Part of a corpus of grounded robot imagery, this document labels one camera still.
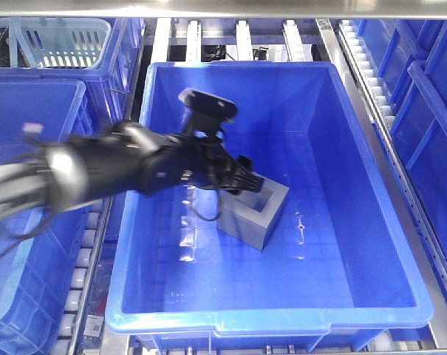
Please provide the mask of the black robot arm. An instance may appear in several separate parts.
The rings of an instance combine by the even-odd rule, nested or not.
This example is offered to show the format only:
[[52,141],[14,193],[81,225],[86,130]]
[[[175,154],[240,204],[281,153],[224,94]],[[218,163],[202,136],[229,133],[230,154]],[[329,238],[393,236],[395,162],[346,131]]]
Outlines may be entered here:
[[128,190],[152,196],[186,172],[201,189],[234,195],[259,192],[264,182],[249,158],[232,157],[206,132],[160,134],[122,121],[95,138],[35,147],[22,162],[0,165],[0,220],[37,207],[62,213]]

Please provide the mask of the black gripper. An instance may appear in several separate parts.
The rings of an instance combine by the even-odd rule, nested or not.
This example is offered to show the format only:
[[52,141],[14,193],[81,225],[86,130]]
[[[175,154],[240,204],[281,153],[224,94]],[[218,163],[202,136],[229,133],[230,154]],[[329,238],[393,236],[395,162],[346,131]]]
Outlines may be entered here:
[[264,179],[253,170],[253,161],[244,156],[232,156],[220,138],[179,136],[183,168],[180,180],[188,179],[204,190],[226,191],[233,195],[241,192],[260,192]]

